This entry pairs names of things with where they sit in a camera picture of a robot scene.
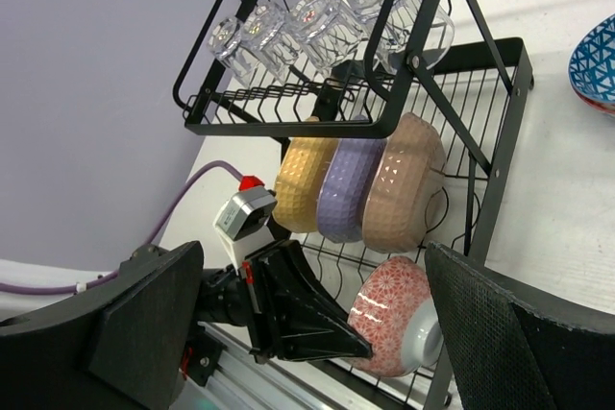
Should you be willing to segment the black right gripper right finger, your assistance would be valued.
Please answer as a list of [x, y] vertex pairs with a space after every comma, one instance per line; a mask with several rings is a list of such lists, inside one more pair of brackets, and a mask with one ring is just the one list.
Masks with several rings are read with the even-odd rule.
[[430, 291], [466, 409], [611, 409], [614, 317], [431, 243]]

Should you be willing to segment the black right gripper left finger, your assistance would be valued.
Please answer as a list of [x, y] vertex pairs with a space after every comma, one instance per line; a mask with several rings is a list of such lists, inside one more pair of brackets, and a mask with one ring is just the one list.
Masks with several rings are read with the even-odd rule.
[[203, 263], [196, 241], [145, 253], [97, 288], [3, 321], [2, 408], [168, 408]]

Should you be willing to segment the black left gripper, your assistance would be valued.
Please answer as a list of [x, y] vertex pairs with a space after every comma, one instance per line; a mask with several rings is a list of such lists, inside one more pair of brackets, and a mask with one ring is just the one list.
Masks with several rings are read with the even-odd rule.
[[203, 272], [193, 318], [248, 329], [252, 354], [289, 362], [370, 358], [371, 344], [311, 270], [301, 244], [276, 241], [239, 268]]

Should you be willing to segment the orange patterned ceramic bowl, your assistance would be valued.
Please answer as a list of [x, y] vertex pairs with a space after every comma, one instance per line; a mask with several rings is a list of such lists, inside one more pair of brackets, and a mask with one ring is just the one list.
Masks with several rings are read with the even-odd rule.
[[584, 103], [586, 103], [589, 107], [591, 107], [592, 109], [595, 109], [599, 112], [601, 112], [604, 115], [607, 115], [609, 117], [614, 117], [615, 115], [615, 109], [612, 105], [606, 105], [603, 103], [598, 103], [590, 98], [585, 97], [584, 95], [578, 93], [577, 96], [580, 98], [581, 101], [583, 101]]

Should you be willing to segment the blue triangle patterned bowl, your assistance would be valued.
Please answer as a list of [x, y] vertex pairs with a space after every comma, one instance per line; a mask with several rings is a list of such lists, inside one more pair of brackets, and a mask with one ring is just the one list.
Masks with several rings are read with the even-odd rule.
[[580, 95], [613, 107], [614, 65], [614, 15], [610, 15], [574, 49], [568, 63], [570, 84]]

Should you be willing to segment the pink floral patterned bowl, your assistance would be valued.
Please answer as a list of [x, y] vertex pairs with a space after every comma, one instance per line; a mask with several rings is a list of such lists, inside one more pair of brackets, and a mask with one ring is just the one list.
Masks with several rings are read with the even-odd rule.
[[365, 280], [348, 324], [370, 343], [373, 355], [347, 361], [380, 377], [435, 364], [443, 345], [426, 272], [404, 255], [390, 257]]

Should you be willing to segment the yellow textured bowl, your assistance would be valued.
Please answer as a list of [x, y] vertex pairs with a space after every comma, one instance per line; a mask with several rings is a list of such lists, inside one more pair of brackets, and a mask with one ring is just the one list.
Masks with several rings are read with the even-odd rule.
[[338, 142], [335, 137], [291, 139], [274, 184], [273, 217], [280, 226], [295, 233], [317, 231], [318, 197]]

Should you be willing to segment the purple textured bowl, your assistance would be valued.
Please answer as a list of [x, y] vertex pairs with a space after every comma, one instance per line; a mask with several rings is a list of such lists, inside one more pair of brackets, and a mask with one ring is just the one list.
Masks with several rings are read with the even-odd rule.
[[317, 200], [317, 230], [333, 243], [361, 240], [363, 211], [385, 138], [340, 138]]

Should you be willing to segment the brown textured bowl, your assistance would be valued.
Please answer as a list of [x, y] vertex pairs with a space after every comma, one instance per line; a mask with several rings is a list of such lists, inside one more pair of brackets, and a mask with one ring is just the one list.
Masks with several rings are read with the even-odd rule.
[[388, 138], [362, 219], [362, 240], [377, 253], [415, 250], [442, 198], [446, 153], [438, 131], [412, 112]]

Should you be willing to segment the clear drinking glass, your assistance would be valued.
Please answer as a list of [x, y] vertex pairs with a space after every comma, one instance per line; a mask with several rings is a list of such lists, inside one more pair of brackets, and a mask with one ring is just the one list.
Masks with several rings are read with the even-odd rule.
[[323, 77], [352, 58], [366, 37], [343, 0], [299, 0], [287, 13], [286, 26]]
[[209, 51], [229, 69], [246, 89], [254, 84], [257, 71], [264, 67], [261, 56], [242, 38], [243, 22], [235, 16], [220, 21], [211, 31], [207, 46]]
[[[347, 0], [347, 3], [366, 31], [372, 33], [383, 1]], [[422, 1], [394, 0], [393, 2], [376, 52], [380, 64], [389, 74], [396, 74], [403, 63], [402, 52], [406, 49]], [[437, 8], [422, 54], [428, 69], [433, 68], [448, 53], [454, 37], [454, 22], [442, 8]]]
[[281, 84], [301, 53], [286, 27], [286, 12], [274, 2], [256, 6], [240, 29], [241, 42]]

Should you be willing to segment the aluminium mounting rail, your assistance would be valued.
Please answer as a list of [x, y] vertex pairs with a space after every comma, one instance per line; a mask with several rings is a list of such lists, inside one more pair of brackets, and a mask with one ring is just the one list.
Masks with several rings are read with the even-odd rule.
[[235, 327], [200, 328], [224, 348], [204, 386], [188, 379], [173, 409], [376, 409], [378, 406], [307, 363], [259, 365]]

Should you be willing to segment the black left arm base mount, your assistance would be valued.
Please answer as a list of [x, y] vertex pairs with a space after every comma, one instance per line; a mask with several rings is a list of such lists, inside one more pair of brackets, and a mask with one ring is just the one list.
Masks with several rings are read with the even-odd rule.
[[205, 387], [215, 372], [226, 346], [205, 330], [188, 336], [180, 362], [180, 373], [198, 386]]

